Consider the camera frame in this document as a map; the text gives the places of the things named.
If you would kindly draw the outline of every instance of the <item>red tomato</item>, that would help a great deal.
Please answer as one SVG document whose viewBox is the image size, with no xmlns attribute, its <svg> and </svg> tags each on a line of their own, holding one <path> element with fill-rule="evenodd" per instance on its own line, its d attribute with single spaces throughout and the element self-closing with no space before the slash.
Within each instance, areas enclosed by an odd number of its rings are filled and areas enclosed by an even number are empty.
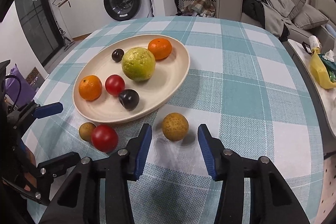
<svg viewBox="0 0 336 224">
<path fill-rule="evenodd" d="M 105 81 L 105 88 L 111 95 L 118 96 L 125 89 L 125 81 L 119 75 L 111 75 Z"/>
<path fill-rule="evenodd" d="M 118 135 L 113 128 L 101 124 L 92 131 L 91 142 L 99 151 L 108 153 L 117 147 Z"/>
</svg>

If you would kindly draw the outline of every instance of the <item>metal screw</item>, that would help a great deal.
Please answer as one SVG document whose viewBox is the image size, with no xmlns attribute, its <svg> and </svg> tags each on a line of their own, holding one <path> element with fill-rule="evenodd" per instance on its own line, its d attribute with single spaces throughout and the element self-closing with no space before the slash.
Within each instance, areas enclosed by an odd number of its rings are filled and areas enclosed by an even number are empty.
<svg viewBox="0 0 336 224">
<path fill-rule="evenodd" d="M 126 149 L 120 149 L 118 151 L 118 155 L 119 156 L 125 156 L 128 153 L 128 151 Z"/>
<path fill-rule="evenodd" d="M 261 161 L 262 163 L 267 164 L 267 163 L 269 163 L 269 158 L 267 158 L 267 157 L 265 157 L 265 156 L 262 156 L 262 157 L 260 158 L 260 161 Z"/>
<path fill-rule="evenodd" d="M 233 154 L 233 151 L 231 149 L 225 148 L 223 150 L 224 155 L 231 156 Z"/>
<path fill-rule="evenodd" d="M 88 158 L 88 157 L 84 157 L 84 158 L 81 159 L 82 164 L 88 164 L 89 162 L 90 162 L 90 158 Z"/>
</svg>

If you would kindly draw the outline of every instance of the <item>tablecloth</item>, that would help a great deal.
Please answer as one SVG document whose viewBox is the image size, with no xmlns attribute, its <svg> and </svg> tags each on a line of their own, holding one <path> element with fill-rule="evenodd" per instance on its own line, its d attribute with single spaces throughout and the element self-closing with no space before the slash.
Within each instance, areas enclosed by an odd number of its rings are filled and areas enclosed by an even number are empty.
<svg viewBox="0 0 336 224">
<path fill-rule="evenodd" d="M 135 223 L 213 223 L 221 182 L 207 175 L 197 127 L 207 124 L 213 137 L 243 157 L 269 157 L 300 201 L 309 220 L 317 214 L 323 182 L 323 152 L 316 113 L 292 59 L 272 34 L 252 25 L 200 17 L 154 17 L 114 22 L 93 32 L 48 76 L 36 95 L 41 105 L 60 101 L 61 114 L 36 120 L 23 140 L 37 162 L 75 151 L 93 160 L 107 155 L 78 135 L 87 122 L 75 110 L 72 90 L 85 64 L 103 48 L 124 38 L 156 33 L 181 41 L 190 70 L 176 94 L 144 118 L 115 126 L 118 149 L 142 124 L 153 137 L 143 175 L 129 183 Z M 188 137 L 169 142 L 160 122 L 170 112 L 189 121 Z M 57 178 L 55 192 L 64 178 Z M 243 223 L 249 222 L 250 185 L 245 180 Z M 104 193 L 101 193 L 104 223 Z M 38 221 L 44 206 L 29 202 Z"/>
</svg>

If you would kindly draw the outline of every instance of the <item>cream plate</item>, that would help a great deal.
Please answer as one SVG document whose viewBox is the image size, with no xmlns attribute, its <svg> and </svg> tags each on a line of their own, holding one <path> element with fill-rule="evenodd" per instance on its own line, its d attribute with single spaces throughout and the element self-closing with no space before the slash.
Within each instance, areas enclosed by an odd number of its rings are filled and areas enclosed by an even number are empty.
<svg viewBox="0 0 336 224">
<path fill-rule="evenodd" d="M 112 52 L 118 48 L 127 52 L 133 47 L 147 48 L 154 38 L 163 37 L 173 46 L 172 53 L 156 62 L 155 72 L 147 81 L 134 82 L 127 78 L 121 69 L 121 62 L 112 60 Z M 73 88 L 73 103 L 78 112 L 85 118 L 102 123 L 129 122 L 143 117 L 164 105 L 182 85 L 190 67 L 189 53 L 184 45 L 172 38 L 160 34 L 144 34 L 126 38 L 116 42 L 93 57 L 78 75 Z M 103 85 L 101 96 L 94 101 L 86 101 L 80 97 L 78 85 L 88 75 L 97 75 Z M 126 110 L 118 100 L 107 93 L 105 81 L 110 75 L 120 75 L 125 80 L 126 89 L 135 90 L 140 97 L 139 104 L 132 110 Z"/>
</svg>

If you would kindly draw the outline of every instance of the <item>small brown fruit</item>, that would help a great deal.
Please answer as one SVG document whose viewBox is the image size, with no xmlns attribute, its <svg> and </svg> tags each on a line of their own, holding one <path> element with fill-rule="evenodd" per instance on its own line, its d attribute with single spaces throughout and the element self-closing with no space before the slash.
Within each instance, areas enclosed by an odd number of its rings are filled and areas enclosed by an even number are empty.
<svg viewBox="0 0 336 224">
<path fill-rule="evenodd" d="M 180 113 L 170 113 L 163 119 L 162 132 L 170 141 L 182 140 L 187 135 L 188 130 L 188 121 Z"/>
<path fill-rule="evenodd" d="M 92 122 L 86 122 L 79 128 L 79 136 L 86 142 L 91 142 L 91 133 L 96 128 Z"/>
</svg>

